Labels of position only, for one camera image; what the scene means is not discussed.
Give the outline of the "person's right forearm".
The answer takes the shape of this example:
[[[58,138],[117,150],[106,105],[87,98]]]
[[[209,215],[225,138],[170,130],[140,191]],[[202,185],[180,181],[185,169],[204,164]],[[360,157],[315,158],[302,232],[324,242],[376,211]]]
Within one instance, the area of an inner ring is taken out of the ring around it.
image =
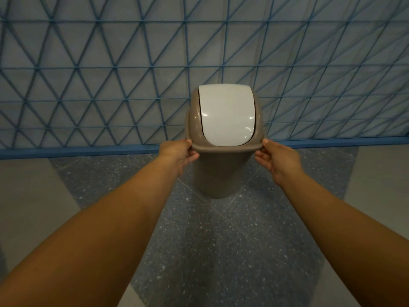
[[[335,197],[302,170],[273,174],[362,307],[409,307],[409,240]]]

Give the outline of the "person's left forearm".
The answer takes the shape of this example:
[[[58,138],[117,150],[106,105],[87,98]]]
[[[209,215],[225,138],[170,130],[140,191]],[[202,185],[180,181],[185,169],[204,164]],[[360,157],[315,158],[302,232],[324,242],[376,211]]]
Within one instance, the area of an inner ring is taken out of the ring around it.
[[[0,307],[116,307],[183,165],[159,155],[68,220],[9,273]]]

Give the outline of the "taupe bin lid white flap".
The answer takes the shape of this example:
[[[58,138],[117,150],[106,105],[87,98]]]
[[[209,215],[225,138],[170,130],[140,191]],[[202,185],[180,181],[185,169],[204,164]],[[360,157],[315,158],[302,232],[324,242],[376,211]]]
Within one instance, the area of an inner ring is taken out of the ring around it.
[[[195,88],[185,119],[186,139],[198,153],[247,153],[263,148],[258,96],[248,85],[218,83]]]

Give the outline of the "person's left hand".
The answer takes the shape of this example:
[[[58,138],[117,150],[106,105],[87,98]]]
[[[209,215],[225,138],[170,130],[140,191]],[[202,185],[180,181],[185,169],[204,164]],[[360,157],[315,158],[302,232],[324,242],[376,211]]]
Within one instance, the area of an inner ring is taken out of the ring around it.
[[[184,168],[198,160],[200,155],[192,149],[179,149],[175,146],[174,141],[165,141],[160,144],[158,157],[166,160],[171,167],[176,170],[177,176],[181,176]]]

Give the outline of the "blue triangular lattice fence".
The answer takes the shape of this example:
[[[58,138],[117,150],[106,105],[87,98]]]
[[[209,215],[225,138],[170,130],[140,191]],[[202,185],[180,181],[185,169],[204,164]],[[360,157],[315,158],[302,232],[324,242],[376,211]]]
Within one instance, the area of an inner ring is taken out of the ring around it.
[[[215,83],[294,148],[409,144],[409,0],[0,0],[0,160],[154,153]]]

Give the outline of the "person's right hand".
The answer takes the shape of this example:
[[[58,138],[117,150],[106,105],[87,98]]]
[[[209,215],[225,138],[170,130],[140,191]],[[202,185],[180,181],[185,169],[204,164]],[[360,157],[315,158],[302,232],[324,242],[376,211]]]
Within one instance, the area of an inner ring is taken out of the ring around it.
[[[288,146],[279,144],[275,152],[267,152],[262,148],[254,154],[256,162],[269,171],[273,181],[280,187],[305,175],[300,155]]]

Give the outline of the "taupe plastic trash bin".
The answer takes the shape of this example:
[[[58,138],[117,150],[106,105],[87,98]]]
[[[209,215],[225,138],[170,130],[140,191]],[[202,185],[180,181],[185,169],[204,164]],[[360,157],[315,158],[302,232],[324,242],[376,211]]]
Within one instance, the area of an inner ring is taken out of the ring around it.
[[[205,146],[193,143],[199,154],[193,163],[193,185],[205,196],[226,198],[236,193],[243,184],[248,160],[263,144],[239,146]]]

